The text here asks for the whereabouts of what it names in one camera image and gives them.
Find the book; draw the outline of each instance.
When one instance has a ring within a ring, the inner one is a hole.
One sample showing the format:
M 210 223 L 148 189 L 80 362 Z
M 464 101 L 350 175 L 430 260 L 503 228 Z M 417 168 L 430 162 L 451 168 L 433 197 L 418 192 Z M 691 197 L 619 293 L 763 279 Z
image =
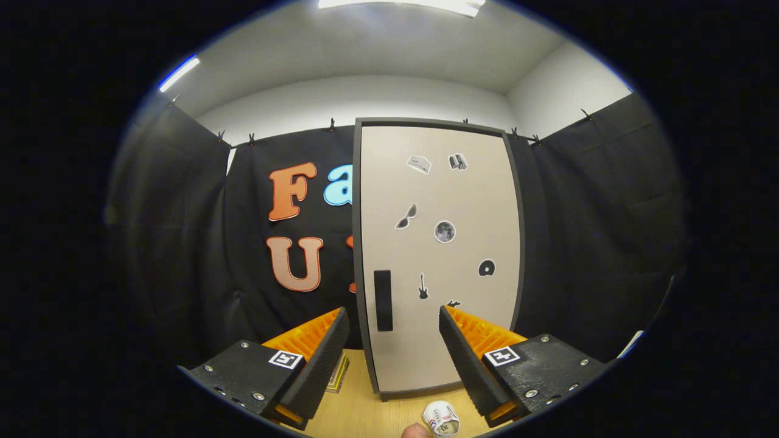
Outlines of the book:
M 338 360 L 338 365 L 336 365 L 336 368 L 333 370 L 333 374 L 330 376 L 330 382 L 327 383 L 327 392 L 332 392 L 335 394 L 338 394 L 338 391 L 340 391 L 341 385 L 344 383 L 344 374 L 346 373 L 346 369 L 349 367 L 349 358 L 346 357 L 346 355 L 341 352 L 341 357 Z

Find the door handle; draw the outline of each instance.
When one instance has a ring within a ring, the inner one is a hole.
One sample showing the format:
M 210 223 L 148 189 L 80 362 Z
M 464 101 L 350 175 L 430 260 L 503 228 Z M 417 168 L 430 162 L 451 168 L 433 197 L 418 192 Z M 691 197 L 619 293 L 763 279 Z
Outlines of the door handle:
M 376 326 L 379 331 L 392 331 L 392 279 L 388 270 L 373 271 L 376 300 Z

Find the white wall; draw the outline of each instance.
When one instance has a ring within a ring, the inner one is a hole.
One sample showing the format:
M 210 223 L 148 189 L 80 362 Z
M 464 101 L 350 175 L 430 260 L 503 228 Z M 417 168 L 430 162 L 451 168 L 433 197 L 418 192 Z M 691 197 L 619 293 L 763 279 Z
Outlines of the white wall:
M 353 125 L 357 117 L 417 117 L 485 125 L 511 132 L 516 116 L 506 96 L 432 79 L 339 76 L 272 88 L 207 112 L 211 132 L 229 144 L 306 129 Z
M 630 94 L 609 67 L 567 41 L 529 71 L 508 93 L 525 136 L 549 134 Z

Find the finger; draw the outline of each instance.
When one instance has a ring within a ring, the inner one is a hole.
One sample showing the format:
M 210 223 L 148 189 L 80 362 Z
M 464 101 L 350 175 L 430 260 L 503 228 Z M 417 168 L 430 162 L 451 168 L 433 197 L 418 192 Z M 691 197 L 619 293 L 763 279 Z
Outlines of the finger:
M 404 429 L 400 438 L 429 438 L 430 436 L 432 435 L 428 428 L 416 422 Z

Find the black curtain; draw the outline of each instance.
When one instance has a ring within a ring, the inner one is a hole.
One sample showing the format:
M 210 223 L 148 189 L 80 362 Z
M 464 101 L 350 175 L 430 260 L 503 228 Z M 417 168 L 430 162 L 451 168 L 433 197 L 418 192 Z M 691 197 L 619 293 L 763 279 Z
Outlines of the black curtain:
M 354 127 L 333 132 L 311 129 L 273 136 L 238 146 L 225 194 L 224 237 L 228 269 L 235 288 L 224 296 L 225 342 L 236 337 L 265 341 L 341 306 L 347 309 L 351 332 L 346 348 L 361 348 L 356 296 L 349 291 L 354 282 L 354 252 L 347 246 L 351 235 L 351 204 L 334 206 L 324 199 L 331 183 L 328 172 L 351 164 Z M 305 163 L 316 166 L 316 176 L 305 180 L 304 200 L 294 199 L 300 208 L 296 217 L 271 221 L 273 171 Z M 324 241 L 319 249 L 321 281 L 311 292 L 286 289 L 273 276 L 266 240 L 284 237 L 289 248 L 290 272 L 305 277 L 305 258 L 298 240 L 316 237 Z
M 518 331 L 608 361 L 647 328 L 683 269 L 688 205 L 671 146 L 638 96 L 590 116 L 532 146 L 512 140 L 520 173 L 539 176 L 523 196 L 545 207 L 526 203 L 526 221 L 548 230 L 528 246 L 537 280 L 523 292 Z
M 129 123 L 109 183 L 104 224 L 117 293 L 143 339 L 169 363 L 209 357 L 203 282 L 208 250 L 222 236 L 219 215 L 229 145 L 154 94 Z
M 553 334 L 607 362 L 650 323 L 686 254 L 685 193 L 671 147 L 630 95 L 528 145 L 509 135 L 525 225 L 516 332 Z M 361 348 L 351 204 L 328 204 L 328 172 L 351 164 L 354 127 L 312 129 L 230 147 L 164 96 L 151 97 L 117 156 L 106 208 L 111 254 L 129 309 L 162 355 L 195 366 L 237 339 L 265 341 L 340 306 L 347 348 Z M 296 217 L 270 221 L 270 173 L 313 163 Z M 266 240 L 316 237 L 311 292 L 276 281 Z

